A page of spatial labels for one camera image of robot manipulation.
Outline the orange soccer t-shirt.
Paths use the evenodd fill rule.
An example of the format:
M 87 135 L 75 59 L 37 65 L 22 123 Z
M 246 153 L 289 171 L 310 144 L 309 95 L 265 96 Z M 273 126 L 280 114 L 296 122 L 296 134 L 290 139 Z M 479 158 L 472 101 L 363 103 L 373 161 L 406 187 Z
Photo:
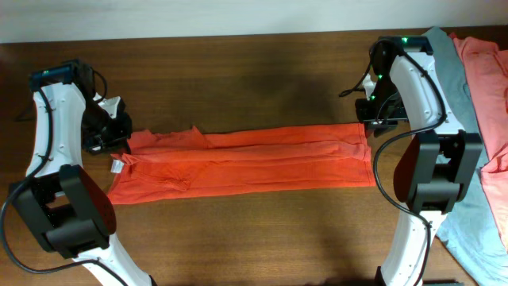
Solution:
M 373 187 L 360 123 L 234 133 L 135 132 L 108 197 L 117 205 L 335 187 Z

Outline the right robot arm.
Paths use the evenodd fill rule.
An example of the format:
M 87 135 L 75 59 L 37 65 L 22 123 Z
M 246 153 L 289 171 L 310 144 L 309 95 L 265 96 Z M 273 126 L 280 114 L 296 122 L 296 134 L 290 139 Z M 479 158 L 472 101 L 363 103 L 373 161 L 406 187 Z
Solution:
M 375 152 L 373 172 L 382 196 L 399 211 L 390 252 L 376 269 L 377 285 L 421 285 L 430 247 L 443 221 L 462 201 L 482 151 L 478 133 L 465 130 L 453 114 L 437 78 L 427 37 L 380 37 L 369 49 L 369 64 L 353 91 L 356 116 L 378 137 L 400 122 L 410 130 Z M 379 178 L 381 153 L 396 141 L 410 143 L 394 169 L 394 197 Z

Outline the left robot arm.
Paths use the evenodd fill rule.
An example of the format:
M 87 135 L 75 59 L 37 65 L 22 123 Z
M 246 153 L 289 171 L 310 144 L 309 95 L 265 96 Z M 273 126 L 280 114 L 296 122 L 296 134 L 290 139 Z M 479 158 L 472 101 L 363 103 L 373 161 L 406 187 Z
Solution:
M 83 266 L 103 285 L 154 285 L 120 243 L 113 204 L 83 168 L 83 152 L 130 150 L 132 120 L 121 98 L 97 93 L 100 77 L 78 59 L 30 75 L 33 154 L 25 178 L 10 185 L 1 216 L 14 207 L 40 247 L 68 261 L 46 273 Z

